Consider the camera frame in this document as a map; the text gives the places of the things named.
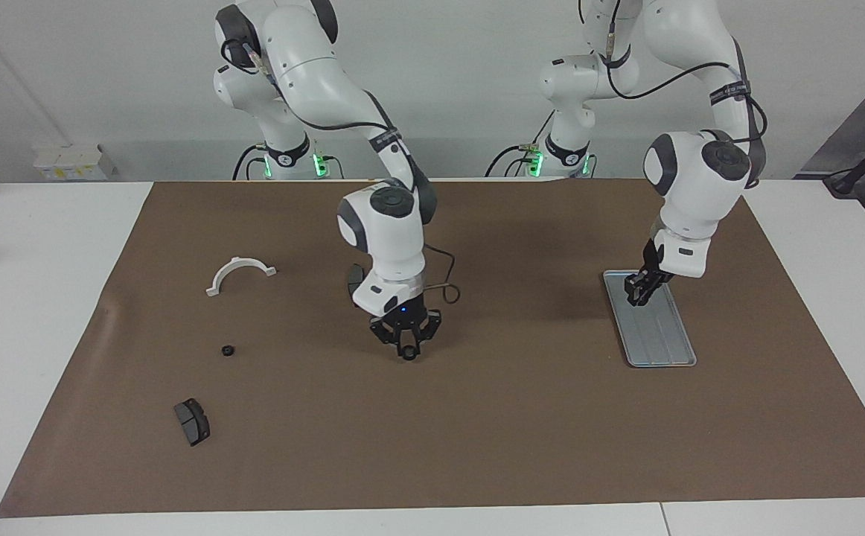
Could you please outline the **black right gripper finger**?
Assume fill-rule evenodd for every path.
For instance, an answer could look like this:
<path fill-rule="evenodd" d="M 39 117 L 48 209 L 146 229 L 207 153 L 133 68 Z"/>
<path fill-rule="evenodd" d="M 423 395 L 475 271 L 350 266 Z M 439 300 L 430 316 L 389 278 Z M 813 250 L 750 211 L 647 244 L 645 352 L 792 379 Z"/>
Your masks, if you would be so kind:
<path fill-rule="evenodd" d="M 396 355 L 403 356 L 399 328 L 388 326 L 383 318 L 370 318 L 370 330 L 379 342 L 393 345 Z"/>
<path fill-rule="evenodd" d="M 415 345 L 412 346 L 411 360 L 414 360 L 421 353 L 421 343 L 430 340 L 435 336 L 437 329 L 442 323 L 441 313 L 428 313 L 426 322 L 423 325 L 413 325 L 411 333 L 415 340 Z"/>

